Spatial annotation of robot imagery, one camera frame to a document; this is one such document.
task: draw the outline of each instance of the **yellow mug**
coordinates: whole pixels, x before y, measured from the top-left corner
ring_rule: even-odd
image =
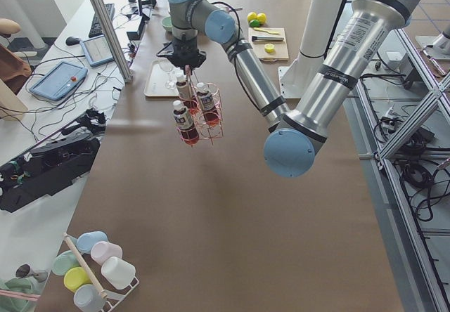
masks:
[[[71,268],[64,275],[64,286],[74,293],[84,284],[92,284],[92,282],[82,267]]]

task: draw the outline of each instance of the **chair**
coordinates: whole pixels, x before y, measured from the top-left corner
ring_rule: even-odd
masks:
[[[0,18],[0,36],[9,38],[20,31],[18,23]],[[17,94],[31,75],[31,68],[17,53],[0,45],[0,79]]]
[[[0,36],[8,38],[19,31],[18,23],[0,18]],[[30,75],[30,66],[16,54],[0,45],[0,118],[21,119],[23,112],[27,111],[26,106],[16,94]]]

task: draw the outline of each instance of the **green lime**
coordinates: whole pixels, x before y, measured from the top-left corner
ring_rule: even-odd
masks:
[[[250,25],[250,27],[260,27],[261,26],[258,19],[251,20],[249,25]]]

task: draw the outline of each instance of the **keyboard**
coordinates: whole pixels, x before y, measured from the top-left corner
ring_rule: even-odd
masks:
[[[114,17],[114,4],[105,4],[106,11],[112,20]],[[89,30],[89,38],[97,37],[103,34],[103,30],[101,29],[100,20],[97,15],[92,18],[91,29]]]

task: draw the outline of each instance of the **tablet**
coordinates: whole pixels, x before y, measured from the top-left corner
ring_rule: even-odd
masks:
[[[97,67],[114,60],[104,34],[81,41],[79,44],[83,49],[88,63],[92,67]]]
[[[87,68],[61,61],[30,88],[30,93],[57,101],[77,89],[87,76]]]

